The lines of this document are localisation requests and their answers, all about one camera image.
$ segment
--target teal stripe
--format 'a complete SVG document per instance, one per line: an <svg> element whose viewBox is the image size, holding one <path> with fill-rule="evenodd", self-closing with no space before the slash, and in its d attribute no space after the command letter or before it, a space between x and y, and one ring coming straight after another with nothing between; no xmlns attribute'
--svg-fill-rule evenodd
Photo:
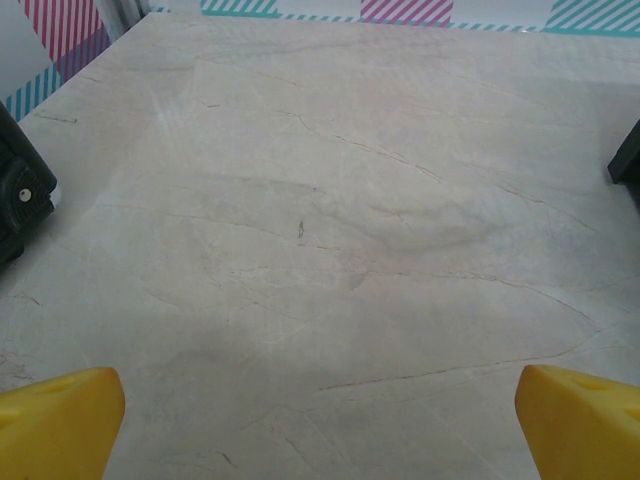
<svg viewBox="0 0 640 480"><path fill-rule="evenodd" d="M29 115L31 111L31 80L27 82L24 92L24 116Z"/></svg>
<svg viewBox="0 0 640 480"><path fill-rule="evenodd" d="M622 22L620 25L618 25L617 29L618 30L622 30L623 28L625 28L627 25L632 24L633 22L635 22L636 20L638 20L640 18L640 13L638 13L637 15L634 15L633 17L629 18L628 20L625 20L624 22Z"/></svg>
<svg viewBox="0 0 640 480"><path fill-rule="evenodd" d="M16 122L19 122L22 118L22 89L19 88L16 92Z"/></svg>
<svg viewBox="0 0 640 480"><path fill-rule="evenodd" d="M584 12L585 10L587 10L588 8L593 7L594 4L598 3L599 0L591 0L590 2L587 2L584 6L582 6L581 8L579 8L578 10L576 10L575 12L573 12L571 15L567 16L567 18L565 18L564 20L562 20L560 23L554 25L554 27L556 28L560 28L563 25L569 23L571 20L573 20L574 18L576 18L578 15L580 15L582 12Z"/></svg>
<svg viewBox="0 0 640 480"><path fill-rule="evenodd" d="M49 69L48 68L44 71L44 79L42 80L42 83L44 83L44 89L42 90L42 100L44 101L49 96Z"/></svg>
<svg viewBox="0 0 640 480"><path fill-rule="evenodd" d="M622 12L620 15L618 15L617 17L609 20L607 23L605 23L603 26L600 27L600 30L604 30L605 28L613 25L614 23L620 21L621 19L623 19L624 17L626 17L627 15L629 15L631 12L633 12L634 10L637 10L638 7L640 7L640 5L635 4L635 5L631 5L631 8L627 8L624 12Z"/></svg>
<svg viewBox="0 0 640 480"><path fill-rule="evenodd" d="M247 8L249 8L249 5L251 5L251 0L247 0L246 2L244 2L244 5L240 8L240 13L246 12Z"/></svg>
<svg viewBox="0 0 640 480"><path fill-rule="evenodd" d="M57 88L57 81L56 81L56 77L59 76L58 74L58 70L56 69L56 66L54 64L53 68L51 69L51 93L53 94L53 92L56 91Z"/></svg>
<svg viewBox="0 0 640 480"><path fill-rule="evenodd" d="M614 2L614 0L609 0L607 2L607 6L611 5ZM605 18L607 18L609 15L611 15L613 12L621 9L622 7L625 6L625 3L621 3L620 5L616 5L615 7L613 7L611 10L609 10L608 12L603 13L602 15L600 15L598 18L596 18L593 22L591 22L589 25L586 25L585 27L583 27L585 30L590 29L591 27L593 27L594 25L596 25L597 23L600 23L602 20L604 20Z"/></svg>
<svg viewBox="0 0 640 480"><path fill-rule="evenodd" d="M33 108L36 108L40 105L40 74L36 75L36 95L33 102Z"/></svg>
<svg viewBox="0 0 640 480"><path fill-rule="evenodd" d="M619 38L638 38L640 37L640 32L635 32L632 30L583 30L583 29L573 29L569 30L567 28L543 28L542 32L544 33L563 33L566 35L599 35L606 37L619 37Z"/></svg>
<svg viewBox="0 0 640 480"><path fill-rule="evenodd" d="M547 25L552 24L553 22L555 22L557 19L559 19L562 15L564 15L565 13L567 13L569 10L571 10L573 7L575 7L576 5L580 5L580 2L582 0L573 0L573 2L571 2L568 6L564 7L562 10L560 10L559 12L556 12L555 15L553 15L549 20L547 20Z"/></svg>
<svg viewBox="0 0 640 480"><path fill-rule="evenodd" d="M256 3L256 6L251 9L251 13L256 13L263 3L264 3L264 0L258 0L258 3Z"/></svg>

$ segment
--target white marble surface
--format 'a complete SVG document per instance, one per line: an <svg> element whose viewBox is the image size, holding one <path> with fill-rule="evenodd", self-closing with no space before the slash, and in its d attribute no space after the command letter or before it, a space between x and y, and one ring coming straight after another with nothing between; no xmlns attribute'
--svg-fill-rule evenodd
<svg viewBox="0 0 640 480"><path fill-rule="evenodd" d="M525 364L640 383L639 112L637 40L152 15L21 124L0 386L116 367L107 479L534 479Z"/></svg>

